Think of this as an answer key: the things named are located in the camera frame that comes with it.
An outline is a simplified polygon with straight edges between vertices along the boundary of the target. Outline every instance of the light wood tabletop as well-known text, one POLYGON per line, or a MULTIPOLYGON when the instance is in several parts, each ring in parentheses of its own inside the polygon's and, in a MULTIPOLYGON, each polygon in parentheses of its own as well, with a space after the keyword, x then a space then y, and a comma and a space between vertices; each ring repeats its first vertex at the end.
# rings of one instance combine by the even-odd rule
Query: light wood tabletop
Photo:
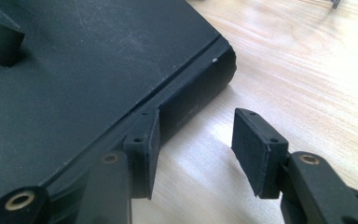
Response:
POLYGON ((189 4, 230 42, 238 70, 163 146, 153 199, 132 200, 133 223, 283 223, 280 200, 254 196, 230 149, 236 107, 358 189, 358 0, 189 4))

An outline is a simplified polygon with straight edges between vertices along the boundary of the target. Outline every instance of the wooden table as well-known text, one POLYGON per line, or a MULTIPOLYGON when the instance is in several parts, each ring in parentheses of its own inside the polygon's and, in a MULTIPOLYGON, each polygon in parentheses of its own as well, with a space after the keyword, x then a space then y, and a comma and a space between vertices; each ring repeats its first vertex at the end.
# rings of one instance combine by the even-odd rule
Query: wooden table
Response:
POLYGON ((283 223, 280 201, 255 198, 230 149, 235 107, 358 189, 358 1, 189 3, 231 43, 238 70, 162 148, 153 199, 132 201, 133 223, 283 223))

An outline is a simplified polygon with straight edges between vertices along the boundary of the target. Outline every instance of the wooden surface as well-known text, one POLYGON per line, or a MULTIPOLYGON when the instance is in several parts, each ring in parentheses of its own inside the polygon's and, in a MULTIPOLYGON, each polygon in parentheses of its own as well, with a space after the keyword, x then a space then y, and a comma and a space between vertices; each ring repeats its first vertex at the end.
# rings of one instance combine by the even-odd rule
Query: wooden surface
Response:
POLYGON ((358 1, 189 3, 231 43, 238 71, 163 147, 153 200, 132 201, 133 223, 283 223, 279 200, 254 197, 230 149, 235 107, 358 189, 358 1))

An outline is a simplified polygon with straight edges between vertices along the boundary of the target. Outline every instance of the scratch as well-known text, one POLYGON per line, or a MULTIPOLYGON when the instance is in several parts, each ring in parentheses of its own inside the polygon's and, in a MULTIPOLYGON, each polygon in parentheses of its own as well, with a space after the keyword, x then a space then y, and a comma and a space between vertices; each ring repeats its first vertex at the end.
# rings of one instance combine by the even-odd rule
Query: scratch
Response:
POLYGON ((81 15, 80 15, 79 4, 78 4, 77 0, 75 0, 75 3, 76 3, 77 15, 78 15, 79 18, 80 18, 80 24, 81 24, 81 26, 83 27, 83 30, 86 32, 87 37, 90 38, 89 32, 87 31, 86 27, 84 26, 83 18, 82 18, 81 15))

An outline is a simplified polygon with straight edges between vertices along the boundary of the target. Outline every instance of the wood grain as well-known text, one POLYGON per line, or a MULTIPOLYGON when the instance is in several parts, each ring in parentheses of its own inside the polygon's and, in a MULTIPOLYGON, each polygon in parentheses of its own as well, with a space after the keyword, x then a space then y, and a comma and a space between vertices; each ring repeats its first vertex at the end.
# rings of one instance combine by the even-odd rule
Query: wood grain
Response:
POLYGON ((152 201, 133 223, 283 223, 280 202, 255 198, 231 152, 235 107, 325 157, 358 189, 358 1, 189 1, 233 46, 229 86, 161 150, 152 201))

